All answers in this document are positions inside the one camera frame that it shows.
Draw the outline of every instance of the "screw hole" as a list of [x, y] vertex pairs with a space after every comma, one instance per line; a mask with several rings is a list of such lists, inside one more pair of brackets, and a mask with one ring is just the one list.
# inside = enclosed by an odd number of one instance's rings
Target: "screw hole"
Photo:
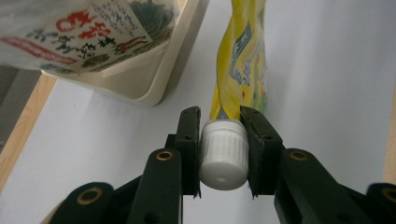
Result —
[[149, 212], [145, 215], [145, 223], [155, 224], [159, 223], [163, 218], [163, 214], [158, 211]]
[[384, 188], [382, 189], [382, 195], [391, 202], [396, 203], [396, 189]]
[[174, 157], [174, 154], [170, 151], [162, 151], [157, 154], [157, 160], [169, 161]]
[[307, 161], [308, 160], [308, 156], [306, 156], [306, 154], [303, 153], [302, 151], [292, 151], [290, 153], [290, 156], [297, 161]]
[[84, 190], [78, 195], [77, 202], [81, 205], [95, 203], [102, 197], [103, 191], [97, 187]]

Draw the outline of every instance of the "yellow plastic package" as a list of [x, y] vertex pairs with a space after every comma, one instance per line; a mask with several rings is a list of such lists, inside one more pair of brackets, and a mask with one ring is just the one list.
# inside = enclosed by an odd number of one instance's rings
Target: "yellow plastic package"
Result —
[[232, 0], [233, 15], [219, 46], [211, 119], [239, 119], [240, 105], [264, 111], [265, 0]]

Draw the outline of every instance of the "white bottle cap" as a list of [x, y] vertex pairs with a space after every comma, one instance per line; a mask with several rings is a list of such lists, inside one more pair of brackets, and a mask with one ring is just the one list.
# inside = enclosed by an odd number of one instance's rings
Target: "white bottle cap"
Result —
[[237, 119], [209, 120], [202, 129], [201, 181], [212, 189], [231, 190], [248, 178], [248, 135]]

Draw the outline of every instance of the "white container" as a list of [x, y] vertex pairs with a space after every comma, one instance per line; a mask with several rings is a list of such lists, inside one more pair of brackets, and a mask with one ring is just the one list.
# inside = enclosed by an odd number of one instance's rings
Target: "white container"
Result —
[[89, 88], [116, 93], [141, 105], [156, 105], [163, 97], [177, 55], [199, 0], [178, 0], [180, 14], [170, 39], [148, 52], [115, 64], [102, 72], [52, 75]]

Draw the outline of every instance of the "white background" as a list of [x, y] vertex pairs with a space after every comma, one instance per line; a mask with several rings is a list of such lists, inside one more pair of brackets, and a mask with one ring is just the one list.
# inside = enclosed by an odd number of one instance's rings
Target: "white background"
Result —
[[[203, 0], [163, 101], [151, 108], [59, 80], [1, 194], [0, 223], [38, 223], [73, 189], [118, 188], [198, 105], [208, 119], [231, 1]], [[267, 118], [286, 147], [312, 152], [340, 183], [380, 182], [396, 73], [396, 2], [268, 0]], [[184, 223], [278, 223], [273, 197], [248, 186], [184, 200]]]

